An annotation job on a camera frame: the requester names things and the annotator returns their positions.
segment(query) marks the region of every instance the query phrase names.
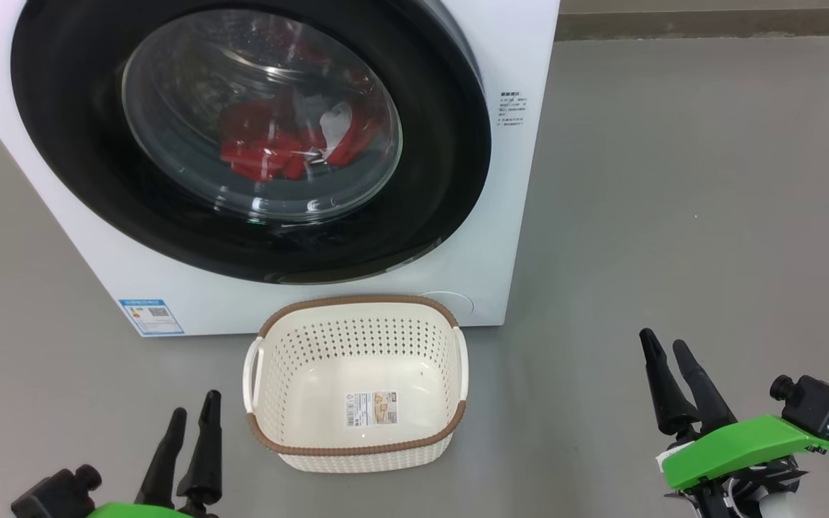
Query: glass door window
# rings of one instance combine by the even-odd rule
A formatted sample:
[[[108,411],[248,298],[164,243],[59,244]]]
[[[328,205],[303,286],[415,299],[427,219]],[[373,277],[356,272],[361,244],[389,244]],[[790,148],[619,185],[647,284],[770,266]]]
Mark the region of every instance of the glass door window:
[[[162,173],[254,223],[358,209],[402,153],[398,111],[374,71],[277,14],[220,9],[171,21],[128,60],[122,104]]]

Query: blue label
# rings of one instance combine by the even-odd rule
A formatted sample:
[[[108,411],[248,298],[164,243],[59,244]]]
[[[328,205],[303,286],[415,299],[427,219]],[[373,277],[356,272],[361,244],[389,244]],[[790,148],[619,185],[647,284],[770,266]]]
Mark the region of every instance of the blue label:
[[[141,335],[183,335],[184,329],[162,299],[120,299],[130,321]]]

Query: washing machine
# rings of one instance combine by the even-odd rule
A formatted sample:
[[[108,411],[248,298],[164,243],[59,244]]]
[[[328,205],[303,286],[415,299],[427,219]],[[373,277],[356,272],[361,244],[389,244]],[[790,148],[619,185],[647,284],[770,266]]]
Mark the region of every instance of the washing machine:
[[[0,138],[146,337],[503,324],[558,3],[0,0]]]

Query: white appliance body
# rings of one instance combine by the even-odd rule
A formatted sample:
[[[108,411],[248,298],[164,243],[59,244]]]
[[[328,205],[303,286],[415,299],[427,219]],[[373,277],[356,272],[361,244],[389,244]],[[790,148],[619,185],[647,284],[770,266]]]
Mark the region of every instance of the white appliance body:
[[[228,278],[178,262],[119,232],[76,198],[43,160],[14,101],[12,39],[24,6],[25,0],[0,0],[0,138],[131,322],[134,309],[121,301],[162,301],[177,321],[158,332],[135,325],[141,334],[256,332],[292,302],[364,293],[429,293],[462,325],[503,324],[558,0],[443,2],[471,47],[486,94],[492,152],[481,197],[450,239],[427,255],[369,278],[320,285]],[[523,109],[501,112],[502,95],[516,97]]]

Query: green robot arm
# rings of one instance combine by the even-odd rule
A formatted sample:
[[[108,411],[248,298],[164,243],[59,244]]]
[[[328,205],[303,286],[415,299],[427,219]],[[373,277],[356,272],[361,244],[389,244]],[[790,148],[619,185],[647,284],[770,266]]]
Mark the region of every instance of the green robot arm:
[[[157,505],[111,502],[95,509],[88,518],[185,518],[187,514]]]
[[[671,489],[685,491],[702,480],[713,480],[752,465],[802,450],[829,450],[820,439],[776,416],[760,416],[721,427],[664,460],[664,478]]]

